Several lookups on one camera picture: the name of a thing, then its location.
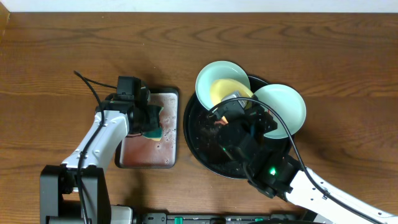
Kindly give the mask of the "large mint green plate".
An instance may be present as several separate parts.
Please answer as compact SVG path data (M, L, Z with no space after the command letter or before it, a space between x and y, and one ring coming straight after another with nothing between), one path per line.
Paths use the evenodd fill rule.
M259 101L269 105L287 125L291 135L304 124L307 109L301 95L282 84L270 84L254 92Z

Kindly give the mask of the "yellow plate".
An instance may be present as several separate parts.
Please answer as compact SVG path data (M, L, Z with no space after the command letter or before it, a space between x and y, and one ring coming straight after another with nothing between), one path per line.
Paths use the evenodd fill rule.
M219 79L213 82L210 87L210 99L212 106L217 105L226 96L231 95L234 92L238 92L241 97L251 98L253 92L249 87L233 79Z

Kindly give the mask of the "green and yellow sponge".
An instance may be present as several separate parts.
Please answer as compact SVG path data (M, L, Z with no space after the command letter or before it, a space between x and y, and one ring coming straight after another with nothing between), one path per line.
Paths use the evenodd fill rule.
M143 134L145 138L160 141L162 138L162 127L160 125L160 114L163 107L157 105L148 105L146 109L146 120Z

